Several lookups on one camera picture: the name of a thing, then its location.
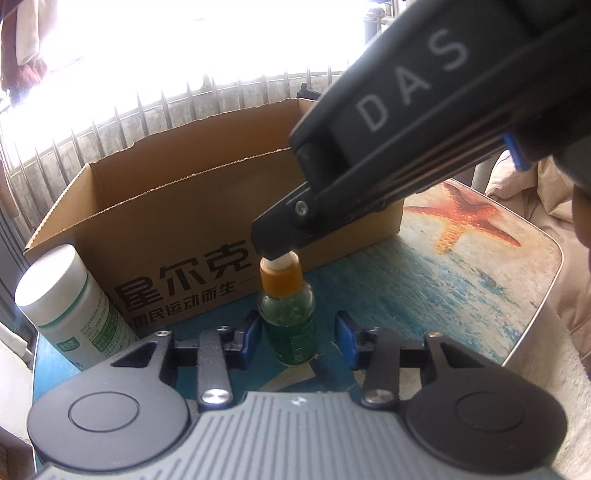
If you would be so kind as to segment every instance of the cardboard box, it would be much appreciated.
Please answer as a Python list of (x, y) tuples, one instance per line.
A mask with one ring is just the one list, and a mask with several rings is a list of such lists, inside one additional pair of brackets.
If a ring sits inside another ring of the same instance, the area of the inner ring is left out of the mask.
[[(259, 290), (251, 222), (302, 183), (288, 136), (313, 105), (222, 113), (85, 165), (25, 256), (73, 244), (140, 335)], [(309, 245), (304, 269), (392, 235), (401, 216), (398, 203)]]

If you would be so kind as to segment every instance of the wall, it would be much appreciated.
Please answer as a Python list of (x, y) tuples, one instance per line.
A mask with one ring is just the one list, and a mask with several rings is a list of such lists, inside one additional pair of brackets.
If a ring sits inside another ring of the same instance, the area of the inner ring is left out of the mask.
[(27, 414), (33, 398), (33, 374), (0, 342), (0, 443), (6, 447), (30, 445)]

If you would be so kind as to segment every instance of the starfish print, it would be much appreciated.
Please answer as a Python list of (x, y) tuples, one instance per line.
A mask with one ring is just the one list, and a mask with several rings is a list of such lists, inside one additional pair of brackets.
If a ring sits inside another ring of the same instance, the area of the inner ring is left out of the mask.
[(469, 229), (484, 233), (503, 242), (520, 247), (521, 244), (508, 233), (489, 222), (498, 211), (488, 202), (469, 202), (460, 189), (450, 183), (442, 184), (449, 201), (436, 207), (405, 207), (408, 212), (431, 215), (445, 222), (441, 235), (435, 242), (435, 253), (449, 252)]

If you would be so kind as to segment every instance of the hanging clothes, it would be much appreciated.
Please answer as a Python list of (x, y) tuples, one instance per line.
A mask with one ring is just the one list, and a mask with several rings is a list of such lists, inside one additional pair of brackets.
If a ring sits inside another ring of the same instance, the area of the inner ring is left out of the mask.
[(47, 65), (39, 58), (39, 45), (55, 23), (56, 6), (55, 0), (24, 0), (4, 18), (0, 86), (9, 92), (13, 105), (20, 103), (32, 87), (39, 85), (47, 72)]
[(17, 7), (17, 63), (39, 58), (40, 45), (57, 22), (57, 0), (23, 0)]

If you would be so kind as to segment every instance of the orange bottle cap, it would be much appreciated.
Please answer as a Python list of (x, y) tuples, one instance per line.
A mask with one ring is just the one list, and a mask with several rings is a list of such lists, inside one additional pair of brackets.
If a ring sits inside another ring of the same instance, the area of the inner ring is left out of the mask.
[(261, 259), (263, 290), (271, 297), (290, 297), (298, 293), (304, 283), (300, 259), (289, 252), (276, 260)]

